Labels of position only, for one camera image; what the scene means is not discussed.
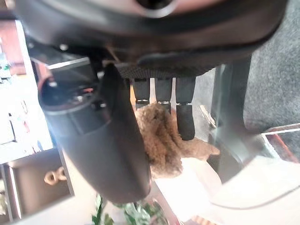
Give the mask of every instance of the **green plant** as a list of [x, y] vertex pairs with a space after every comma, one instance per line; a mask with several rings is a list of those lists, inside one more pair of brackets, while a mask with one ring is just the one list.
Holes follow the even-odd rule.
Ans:
[[115, 204], [124, 210], [124, 216], [128, 225], [168, 225], [164, 212], [157, 202], [153, 205], [143, 202]]
[[[97, 214], [92, 216], [94, 225], [113, 225], [114, 221], [107, 213], [102, 219], [105, 203], [100, 195], [97, 195], [96, 205]], [[153, 202], [153, 204], [144, 201], [127, 204], [114, 203], [114, 206], [123, 210], [128, 225], [169, 225], [157, 202]]]
[[105, 203], [100, 195], [96, 197], [96, 215], [92, 216], [92, 221], [94, 225], [113, 225], [113, 219], [106, 213], [104, 219], [102, 219], [103, 209]]

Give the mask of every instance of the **textured black panel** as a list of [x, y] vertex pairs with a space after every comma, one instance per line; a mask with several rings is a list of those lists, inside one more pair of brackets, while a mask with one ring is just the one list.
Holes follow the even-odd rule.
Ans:
[[171, 78], [199, 76], [205, 74], [214, 66], [190, 66], [190, 67], [160, 67], [160, 68], [143, 68], [137, 66], [121, 66], [118, 70], [123, 78]]

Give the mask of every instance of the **gray carpet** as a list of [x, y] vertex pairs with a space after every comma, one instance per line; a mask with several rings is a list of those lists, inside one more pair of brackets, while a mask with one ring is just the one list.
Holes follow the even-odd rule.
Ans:
[[244, 108], [247, 129], [300, 122], [300, 0], [275, 36], [253, 54]]

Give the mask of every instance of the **robotic hand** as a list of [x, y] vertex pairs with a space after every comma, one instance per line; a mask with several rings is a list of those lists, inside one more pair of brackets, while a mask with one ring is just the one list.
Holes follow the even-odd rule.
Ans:
[[32, 60], [51, 71], [39, 84], [39, 101], [59, 144], [103, 197], [127, 203], [149, 193], [150, 170], [126, 79], [134, 79], [144, 104], [156, 78], [158, 101], [170, 109], [175, 77], [178, 127], [191, 139], [195, 77], [250, 55], [277, 30], [286, 4], [15, 0], [11, 7]]

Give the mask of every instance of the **black robotic finger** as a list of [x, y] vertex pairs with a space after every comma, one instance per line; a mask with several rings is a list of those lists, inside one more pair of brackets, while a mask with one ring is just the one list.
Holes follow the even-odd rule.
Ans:
[[171, 113], [172, 78], [155, 79], [156, 101]]
[[176, 114], [178, 132], [184, 141], [192, 140], [195, 136], [193, 119], [193, 100], [195, 77], [176, 78]]

